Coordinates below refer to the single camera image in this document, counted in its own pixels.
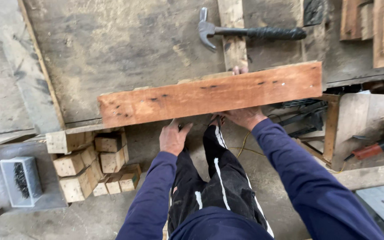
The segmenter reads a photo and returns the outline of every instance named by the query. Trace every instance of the hammer head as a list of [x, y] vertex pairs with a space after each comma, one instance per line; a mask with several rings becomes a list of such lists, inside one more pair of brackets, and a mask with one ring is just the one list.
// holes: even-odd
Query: hammer head
[[205, 46], [208, 46], [212, 50], [216, 50], [216, 46], [208, 41], [208, 37], [213, 37], [215, 33], [216, 26], [214, 24], [207, 22], [207, 8], [201, 8], [199, 13], [199, 24], [198, 24], [198, 32], [201, 41]]

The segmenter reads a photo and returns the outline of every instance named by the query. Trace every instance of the foot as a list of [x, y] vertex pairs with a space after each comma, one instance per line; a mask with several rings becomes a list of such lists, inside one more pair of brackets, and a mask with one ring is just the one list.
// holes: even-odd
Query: foot
[[[217, 114], [213, 114], [213, 115], [211, 116], [211, 121], [212, 121], [212, 122], [210, 123], [209, 126], [211, 126], [211, 125], [217, 126], [217, 125], [218, 125], [217, 120], [214, 120], [214, 121], [213, 121], [213, 119], [215, 119], [217, 116], [219, 116], [219, 115], [217, 115]], [[220, 124], [221, 124], [221, 126], [224, 125], [224, 117], [220, 117]]]

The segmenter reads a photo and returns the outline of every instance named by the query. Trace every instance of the sleeve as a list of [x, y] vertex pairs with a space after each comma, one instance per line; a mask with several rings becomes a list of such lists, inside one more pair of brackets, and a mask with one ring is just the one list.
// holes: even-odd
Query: sleeve
[[354, 194], [270, 119], [251, 133], [280, 175], [312, 239], [384, 239]]
[[137, 191], [116, 240], [161, 240], [168, 215], [168, 195], [176, 175], [177, 156], [160, 152]]

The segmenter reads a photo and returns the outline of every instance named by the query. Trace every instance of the reddish wooden board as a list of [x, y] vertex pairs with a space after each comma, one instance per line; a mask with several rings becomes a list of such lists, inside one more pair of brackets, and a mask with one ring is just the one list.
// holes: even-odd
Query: reddish wooden board
[[97, 97], [106, 128], [322, 95], [321, 62]]

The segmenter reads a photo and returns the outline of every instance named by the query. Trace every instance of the workbench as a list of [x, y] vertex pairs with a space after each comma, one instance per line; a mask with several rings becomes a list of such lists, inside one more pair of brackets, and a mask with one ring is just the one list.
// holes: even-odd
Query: workbench
[[[218, 49], [213, 53], [197, 32], [203, 6], [208, 21], [220, 24], [216, 0], [24, 3], [67, 128], [101, 123], [96, 97], [103, 93], [225, 71], [221, 38], [211, 39]], [[339, 41], [341, 3], [323, 5], [323, 23], [305, 27], [305, 41], [248, 40], [250, 71], [322, 60], [325, 88], [384, 79], [384, 68], [372, 68], [371, 41]], [[303, 25], [298, 0], [244, 1], [243, 11], [246, 27]], [[0, 65], [6, 65], [1, 54]], [[3, 69], [0, 81], [16, 79]], [[0, 133], [33, 128], [13, 88], [0, 88]]]

